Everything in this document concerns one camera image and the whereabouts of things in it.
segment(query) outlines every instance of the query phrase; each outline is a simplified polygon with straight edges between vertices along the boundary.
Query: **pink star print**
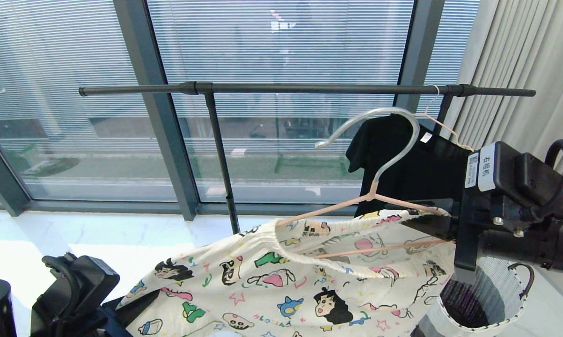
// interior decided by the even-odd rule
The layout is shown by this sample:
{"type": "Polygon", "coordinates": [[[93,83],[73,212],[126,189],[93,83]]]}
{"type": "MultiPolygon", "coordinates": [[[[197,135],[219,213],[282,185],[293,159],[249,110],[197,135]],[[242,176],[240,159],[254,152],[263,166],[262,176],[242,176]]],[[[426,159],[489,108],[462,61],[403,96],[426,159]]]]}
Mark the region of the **pink star print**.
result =
{"type": "Polygon", "coordinates": [[[385,330],[391,329],[391,328],[388,326],[388,321],[386,321],[386,320],[382,320],[382,321],[377,320],[377,328],[381,329],[381,331],[385,331],[385,330]]]}
{"type": "Polygon", "coordinates": [[[236,298],[236,293],[233,293],[232,296],[229,297],[230,300],[234,300],[234,305],[238,305],[239,302],[241,301],[246,301],[243,298],[243,293],[240,294],[242,297],[237,297],[236,298]]]}

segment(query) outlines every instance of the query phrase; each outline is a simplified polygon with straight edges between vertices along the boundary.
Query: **glass pane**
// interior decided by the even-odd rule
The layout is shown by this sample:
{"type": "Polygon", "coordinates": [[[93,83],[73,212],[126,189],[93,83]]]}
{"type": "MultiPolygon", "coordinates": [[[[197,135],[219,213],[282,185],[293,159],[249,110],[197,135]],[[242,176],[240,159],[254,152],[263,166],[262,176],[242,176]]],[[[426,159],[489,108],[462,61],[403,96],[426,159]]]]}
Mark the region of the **glass pane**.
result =
{"type": "MultiPolygon", "coordinates": [[[[446,0],[433,45],[433,53],[431,60],[429,60],[425,84],[456,84],[462,56],[465,53],[470,29],[475,21],[478,7],[479,0],[446,0]]],[[[417,111],[423,112],[433,98],[435,98],[433,95],[422,95],[418,102],[417,111]]],[[[441,97],[431,103],[429,115],[437,117],[440,104],[441,97]]]]}
{"type": "Polygon", "coordinates": [[[0,145],[37,199],[175,201],[111,0],[0,0],[0,145]]]}
{"type": "MultiPolygon", "coordinates": [[[[149,0],[170,83],[395,85],[411,0],[149,0]]],[[[236,201],[335,203],[358,196],[347,172],[351,134],[320,151],[346,119],[393,95],[219,94],[217,111],[236,201]]],[[[224,201],[202,96],[174,94],[203,201],[224,201]]]]}

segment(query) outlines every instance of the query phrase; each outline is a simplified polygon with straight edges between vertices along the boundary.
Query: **basket handle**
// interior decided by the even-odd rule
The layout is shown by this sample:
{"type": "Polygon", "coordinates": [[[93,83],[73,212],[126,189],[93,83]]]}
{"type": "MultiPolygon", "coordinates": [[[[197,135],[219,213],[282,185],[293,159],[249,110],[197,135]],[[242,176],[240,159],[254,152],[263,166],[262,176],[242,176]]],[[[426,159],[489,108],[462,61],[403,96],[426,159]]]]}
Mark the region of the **basket handle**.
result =
{"type": "Polygon", "coordinates": [[[512,271],[518,266],[527,267],[527,269],[529,269],[529,282],[527,283],[525,289],[523,289],[523,292],[519,294],[519,299],[522,299],[523,296],[527,296],[529,294],[529,290],[531,290],[531,286],[533,286],[533,282],[535,281],[535,271],[531,266],[523,263],[512,263],[510,266],[508,266],[508,270],[512,271]]]}

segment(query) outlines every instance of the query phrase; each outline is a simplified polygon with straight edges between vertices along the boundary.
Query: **white cartoon print shirt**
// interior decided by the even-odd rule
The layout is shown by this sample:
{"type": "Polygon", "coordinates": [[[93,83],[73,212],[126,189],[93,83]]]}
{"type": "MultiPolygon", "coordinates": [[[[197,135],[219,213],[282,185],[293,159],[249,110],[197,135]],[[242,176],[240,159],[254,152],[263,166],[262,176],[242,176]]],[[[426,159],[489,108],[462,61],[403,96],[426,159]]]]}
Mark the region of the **white cartoon print shirt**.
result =
{"type": "Polygon", "coordinates": [[[168,258],[119,308],[158,296],[127,330],[136,337],[407,336],[453,273],[452,242],[329,259],[314,256],[433,237],[402,226],[434,215],[384,210],[346,221],[262,224],[168,258]]]}

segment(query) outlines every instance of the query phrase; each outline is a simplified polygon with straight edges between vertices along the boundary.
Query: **black t-shirt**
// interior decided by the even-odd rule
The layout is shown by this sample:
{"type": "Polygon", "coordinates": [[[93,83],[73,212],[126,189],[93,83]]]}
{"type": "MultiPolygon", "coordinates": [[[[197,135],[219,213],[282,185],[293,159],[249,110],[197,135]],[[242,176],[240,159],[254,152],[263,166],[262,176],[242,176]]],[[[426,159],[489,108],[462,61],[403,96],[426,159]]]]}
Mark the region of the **black t-shirt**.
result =
{"type": "MultiPolygon", "coordinates": [[[[346,151],[349,172],[365,169],[361,196],[369,192],[377,170],[406,146],[411,135],[412,125],[399,115],[369,119],[362,124],[346,151]]],[[[400,200],[460,200],[469,154],[421,126],[410,152],[381,175],[377,193],[400,200]]],[[[379,200],[363,201],[354,216],[379,211],[385,205],[379,200]]]]}

